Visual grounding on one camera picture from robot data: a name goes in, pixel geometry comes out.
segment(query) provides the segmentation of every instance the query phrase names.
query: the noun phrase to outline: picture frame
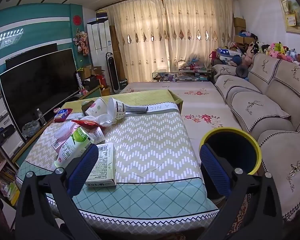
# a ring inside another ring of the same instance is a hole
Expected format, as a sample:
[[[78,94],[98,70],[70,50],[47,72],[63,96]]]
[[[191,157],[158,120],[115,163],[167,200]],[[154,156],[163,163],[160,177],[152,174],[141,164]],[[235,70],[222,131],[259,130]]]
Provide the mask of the picture frame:
[[[279,0],[279,1],[280,1],[281,10],[282,10],[283,21],[284,21],[284,24],[286,26],[286,31],[300,34],[300,6],[296,2],[296,0],[288,0],[289,12],[285,13],[284,8],[283,8],[283,3],[282,3],[283,0]],[[295,14],[296,26],[293,26],[293,27],[288,26],[287,14],[288,15]]]

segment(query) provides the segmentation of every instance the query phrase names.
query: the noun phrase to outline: water bottle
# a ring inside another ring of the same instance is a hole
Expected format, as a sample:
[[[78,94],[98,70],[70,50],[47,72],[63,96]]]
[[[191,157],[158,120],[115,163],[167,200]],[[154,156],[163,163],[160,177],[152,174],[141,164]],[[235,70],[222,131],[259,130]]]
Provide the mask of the water bottle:
[[[39,110],[39,108],[37,109],[37,112],[38,112],[38,117],[39,117],[39,119],[40,119],[42,125],[46,125],[47,122],[46,122],[45,118],[43,117],[43,114],[42,114],[42,112]]]

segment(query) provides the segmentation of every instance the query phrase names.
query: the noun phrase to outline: black tv screen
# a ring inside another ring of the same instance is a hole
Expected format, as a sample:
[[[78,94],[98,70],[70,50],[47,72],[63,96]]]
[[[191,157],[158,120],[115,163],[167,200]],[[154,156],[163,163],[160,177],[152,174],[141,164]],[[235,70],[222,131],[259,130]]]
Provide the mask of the black tv screen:
[[[15,66],[0,75],[2,94],[19,131],[78,90],[72,49],[53,52]]]
[[[15,66],[20,65],[28,60],[34,59],[36,57],[40,57],[52,52],[58,51],[58,46],[56,43],[41,46],[35,49],[28,50],[26,52],[20,53],[14,57],[11,57],[6,60],[6,67],[7,70],[11,69]]]

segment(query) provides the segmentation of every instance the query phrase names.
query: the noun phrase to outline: sheer embroidered curtain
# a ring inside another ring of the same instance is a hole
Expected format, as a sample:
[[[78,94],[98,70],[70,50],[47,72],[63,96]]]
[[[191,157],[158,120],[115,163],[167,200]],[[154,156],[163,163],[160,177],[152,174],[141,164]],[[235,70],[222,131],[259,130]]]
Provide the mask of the sheer embroidered curtain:
[[[208,66],[212,50],[230,45],[233,0],[163,0],[163,3],[174,67],[195,57]]]
[[[127,0],[107,7],[107,11],[129,82],[149,82],[153,72],[170,70],[161,0]]]
[[[106,8],[114,25],[129,82],[152,81],[152,73],[177,71],[212,50],[229,46],[233,0],[127,0]]]

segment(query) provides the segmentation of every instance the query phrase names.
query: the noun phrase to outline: screw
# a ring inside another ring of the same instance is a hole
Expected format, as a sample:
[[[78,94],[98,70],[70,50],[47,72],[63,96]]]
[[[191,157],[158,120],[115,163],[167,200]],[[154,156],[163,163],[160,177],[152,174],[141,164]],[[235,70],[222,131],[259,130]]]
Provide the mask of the screw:
[[[26,176],[27,178],[31,178],[33,176],[33,172],[32,171],[27,172]]]
[[[272,178],[272,174],[270,172],[266,172],[265,173],[265,176],[268,178],[268,179],[271,179]]]
[[[234,172],[235,172],[236,174],[241,175],[241,174],[243,173],[243,170],[240,169],[240,168],[235,168],[235,169],[234,169]]]
[[[63,168],[57,168],[54,172],[55,172],[56,174],[60,175],[60,174],[63,173],[63,171],[64,171]]]

